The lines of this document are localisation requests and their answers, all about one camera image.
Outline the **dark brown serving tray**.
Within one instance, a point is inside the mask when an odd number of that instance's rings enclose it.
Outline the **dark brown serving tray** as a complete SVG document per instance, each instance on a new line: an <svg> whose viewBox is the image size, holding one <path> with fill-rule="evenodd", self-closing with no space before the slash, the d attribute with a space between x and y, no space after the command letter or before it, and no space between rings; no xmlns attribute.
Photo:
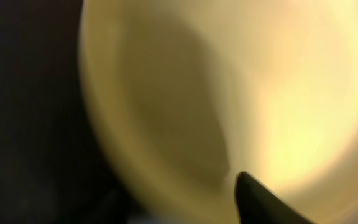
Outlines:
<svg viewBox="0 0 358 224"><path fill-rule="evenodd" d="M77 64L81 1L0 0L0 223L127 223Z"/></svg>

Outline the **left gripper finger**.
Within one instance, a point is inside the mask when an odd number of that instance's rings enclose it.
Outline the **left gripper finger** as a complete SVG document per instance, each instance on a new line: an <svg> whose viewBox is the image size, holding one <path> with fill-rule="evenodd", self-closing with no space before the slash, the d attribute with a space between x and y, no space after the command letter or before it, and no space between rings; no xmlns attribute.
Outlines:
<svg viewBox="0 0 358 224"><path fill-rule="evenodd" d="M248 172L238 173L234 197L241 224L312 224Z"/></svg>

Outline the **yellow plate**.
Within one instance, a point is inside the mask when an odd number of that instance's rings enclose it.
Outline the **yellow plate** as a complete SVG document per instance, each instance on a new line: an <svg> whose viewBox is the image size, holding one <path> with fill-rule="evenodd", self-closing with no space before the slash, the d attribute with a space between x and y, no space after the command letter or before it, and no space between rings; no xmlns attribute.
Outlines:
<svg viewBox="0 0 358 224"><path fill-rule="evenodd" d="M83 3L81 87L104 157L166 222L358 223L358 0Z"/></svg>

